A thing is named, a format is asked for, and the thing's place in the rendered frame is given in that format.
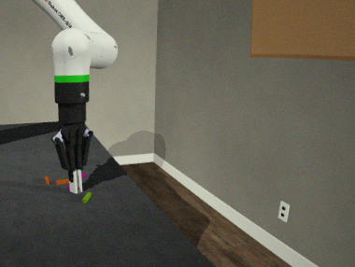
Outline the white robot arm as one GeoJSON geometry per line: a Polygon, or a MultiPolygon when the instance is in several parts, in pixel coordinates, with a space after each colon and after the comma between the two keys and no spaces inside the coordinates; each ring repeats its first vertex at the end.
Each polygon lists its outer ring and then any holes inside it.
{"type": "Polygon", "coordinates": [[[33,1],[62,29],[51,45],[55,103],[88,103],[90,68],[113,64],[118,54],[116,41],[75,0],[33,1]]]}

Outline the lime green rod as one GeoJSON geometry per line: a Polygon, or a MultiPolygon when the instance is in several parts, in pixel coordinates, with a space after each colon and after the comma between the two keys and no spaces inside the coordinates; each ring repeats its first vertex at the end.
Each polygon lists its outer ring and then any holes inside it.
{"type": "Polygon", "coordinates": [[[82,199],[82,203],[83,203],[83,204],[86,204],[86,203],[89,201],[89,199],[91,198],[91,196],[92,196],[92,193],[91,193],[91,192],[88,192],[88,193],[85,195],[85,197],[82,199]]]}

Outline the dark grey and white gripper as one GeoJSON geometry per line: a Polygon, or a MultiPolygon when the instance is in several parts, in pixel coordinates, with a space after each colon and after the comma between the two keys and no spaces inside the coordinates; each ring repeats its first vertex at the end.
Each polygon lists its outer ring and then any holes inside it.
{"type": "Polygon", "coordinates": [[[70,191],[77,194],[78,189],[82,192],[81,170],[87,165],[93,135],[93,131],[86,129],[85,125],[86,103],[58,104],[58,117],[60,127],[51,140],[56,147],[62,168],[68,171],[70,191]]]}

